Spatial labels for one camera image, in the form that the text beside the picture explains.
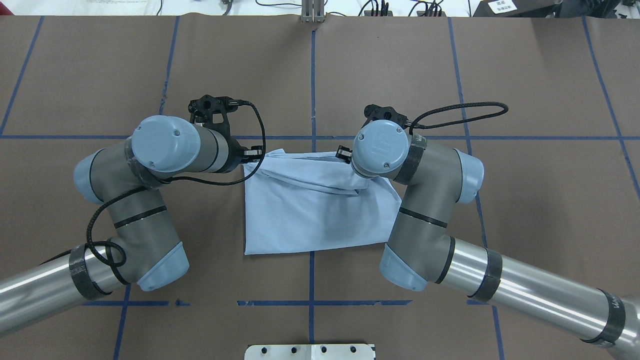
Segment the light blue cloth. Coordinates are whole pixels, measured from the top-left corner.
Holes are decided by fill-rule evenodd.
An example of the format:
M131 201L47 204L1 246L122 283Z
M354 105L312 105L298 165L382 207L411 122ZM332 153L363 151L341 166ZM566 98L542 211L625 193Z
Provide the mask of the light blue cloth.
M388 179L357 176L334 152L271 151L244 189L245 255L386 242L401 203Z

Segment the white mounting plate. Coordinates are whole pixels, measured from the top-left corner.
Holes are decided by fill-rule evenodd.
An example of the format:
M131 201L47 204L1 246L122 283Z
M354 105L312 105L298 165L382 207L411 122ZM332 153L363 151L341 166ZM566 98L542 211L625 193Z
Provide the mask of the white mounting plate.
M252 345L244 352L244 360L375 360L375 348L370 344Z

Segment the white sticker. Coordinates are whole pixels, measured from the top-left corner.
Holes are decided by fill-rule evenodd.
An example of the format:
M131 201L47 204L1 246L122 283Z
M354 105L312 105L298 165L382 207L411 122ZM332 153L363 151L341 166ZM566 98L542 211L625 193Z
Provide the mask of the white sticker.
M506 13L518 10L512 0L492 1L489 3L489 7L493 10L493 13Z

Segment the red object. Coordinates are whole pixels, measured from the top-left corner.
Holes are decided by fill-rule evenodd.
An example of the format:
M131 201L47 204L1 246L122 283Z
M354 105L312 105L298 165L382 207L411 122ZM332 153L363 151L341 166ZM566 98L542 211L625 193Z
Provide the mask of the red object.
M0 1L0 15L13 15L11 10L7 9L7 7Z

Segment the light blue cap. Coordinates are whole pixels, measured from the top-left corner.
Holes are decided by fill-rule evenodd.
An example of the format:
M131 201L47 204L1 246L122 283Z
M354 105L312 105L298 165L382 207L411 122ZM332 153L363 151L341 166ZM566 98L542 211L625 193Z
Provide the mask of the light blue cap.
M409 153L409 139L398 124L375 120L363 127L353 140L351 161L377 176L397 169Z
M480 159L465 154L458 149L454 150L458 152L460 164L462 165L462 191L460 191L460 198L457 202L468 204L476 198L478 190L482 187L484 165Z
M413 271L387 244L382 253L380 272L387 280L407 290L422 291L427 286L427 280Z
M133 132L131 149L145 167L158 172L176 172L198 156L200 135L187 120L154 115L142 120Z
M76 184L76 189L82 194L85 200L98 205L102 205L104 202L95 196L93 188L91 187L91 164L93 164L93 159L98 155L98 152L103 150L104 149L100 149L82 159L74 169L74 184Z
M143 291L152 291L162 288L180 279L189 270L187 254L184 253L182 241L178 243L167 255L154 265L143 277L138 280L138 286Z

